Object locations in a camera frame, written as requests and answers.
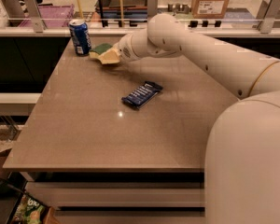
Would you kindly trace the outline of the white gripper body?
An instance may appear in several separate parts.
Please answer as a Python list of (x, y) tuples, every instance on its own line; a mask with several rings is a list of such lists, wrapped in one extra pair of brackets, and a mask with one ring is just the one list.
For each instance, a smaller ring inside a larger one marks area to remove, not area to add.
[(118, 49), (121, 58), (125, 61), (136, 61), (139, 57), (133, 51), (132, 45), (132, 35), (125, 35), (119, 42), (118, 42)]

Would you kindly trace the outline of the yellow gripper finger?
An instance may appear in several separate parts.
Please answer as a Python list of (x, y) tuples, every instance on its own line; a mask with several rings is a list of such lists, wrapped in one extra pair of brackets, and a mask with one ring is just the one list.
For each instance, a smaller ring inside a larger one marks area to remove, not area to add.
[(116, 49), (108, 49), (99, 56), (101, 64), (113, 64), (120, 62), (120, 54)]

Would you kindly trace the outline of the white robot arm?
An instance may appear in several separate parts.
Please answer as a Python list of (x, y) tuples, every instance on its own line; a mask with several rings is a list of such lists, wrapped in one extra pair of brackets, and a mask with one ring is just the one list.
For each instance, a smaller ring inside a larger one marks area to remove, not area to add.
[(180, 53), (238, 97), (215, 122), (204, 166), (207, 224), (280, 224), (280, 60), (193, 33), (159, 14), (104, 63)]

